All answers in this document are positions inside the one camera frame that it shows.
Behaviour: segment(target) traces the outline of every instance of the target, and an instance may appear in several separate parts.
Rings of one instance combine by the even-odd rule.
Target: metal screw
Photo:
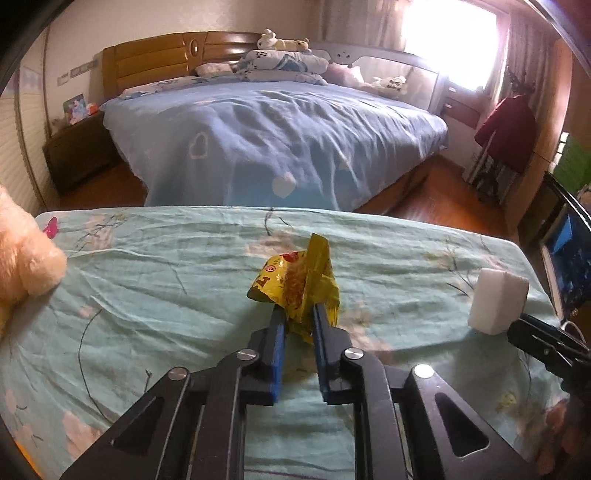
[[[236,356],[239,360],[254,360],[258,356],[258,353],[250,348],[243,348]]]
[[[184,380],[187,378],[189,371],[183,367],[174,367],[168,371],[168,377],[170,380]]]
[[[364,354],[365,352],[361,350],[361,348],[356,348],[354,346],[351,346],[345,350],[345,357],[347,357],[349,360],[359,360]]]
[[[435,370],[430,365],[417,365],[414,368],[414,374],[420,378],[431,378],[435,374]]]

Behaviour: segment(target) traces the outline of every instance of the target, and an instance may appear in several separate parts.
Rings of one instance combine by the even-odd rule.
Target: white curtain
[[[500,85],[499,101],[511,94],[511,82],[506,74],[506,67],[513,72],[520,81],[533,84],[535,92],[530,97],[529,105],[534,113],[538,126],[544,121],[546,114],[545,99],[550,84],[550,57],[552,40],[548,34],[539,29],[527,17],[521,14],[511,14],[509,37],[506,52],[506,65],[503,66],[504,78]],[[484,167],[484,158],[464,176],[466,181],[472,182],[478,172]],[[488,158],[486,168],[490,167],[492,159]],[[517,178],[510,168],[501,167],[497,180],[499,182],[499,200],[501,203]]]
[[[319,0],[317,40],[404,51],[404,12],[411,0]]]

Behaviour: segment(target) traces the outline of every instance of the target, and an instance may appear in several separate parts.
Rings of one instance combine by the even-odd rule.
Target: light switch
[[[64,75],[57,78],[57,86],[62,86],[64,83],[67,83],[68,80],[70,80],[70,74],[65,73]]]
[[[82,73],[88,72],[90,69],[93,69],[99,65],[99,61],[97,59],[88,61],[83,63],[82,65],[78,65],[76,68],[70,70],[70,78],[78,77],[78,75]]]

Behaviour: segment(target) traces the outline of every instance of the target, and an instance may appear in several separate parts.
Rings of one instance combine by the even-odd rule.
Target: bed
[[[179,33],[103,52],[104,124],[144,182],[147,206],[353,211],[400,179],[408,191],[417,178],[406,175],[446,145],[446,124],[434,115],[445,76],[418,57],[377,48],[310,45],[337,63],[380,57],[431,74],[426,109],[336,85],[235,78],[118,97],[129,87],[190,75],[202,63],[235,61],[258,37]]]
[[[330,241],[339,325],[388,365],[432,365],[531,459],[558,379],[504,335],[467,325],[482,267],[530,280],[525,311],[557,325],[510,242],[375,215],[252,207],[43,213],[69,257],[66,278],[16,312],[0,344],[0,415],[44,480],[61,473],[175,365],[214,366],[264,327],[246,298],[271,255]],[[322,403],[312,347],[289,336],[273,408],[249,407],[245,478],[353,480],[352,411]]]

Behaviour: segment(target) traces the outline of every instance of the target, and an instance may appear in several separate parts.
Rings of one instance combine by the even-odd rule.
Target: blue bedsheet
[[[447,140],[435,115],[336,85],[223,79],[102,109],[148,206],[351,211]]]

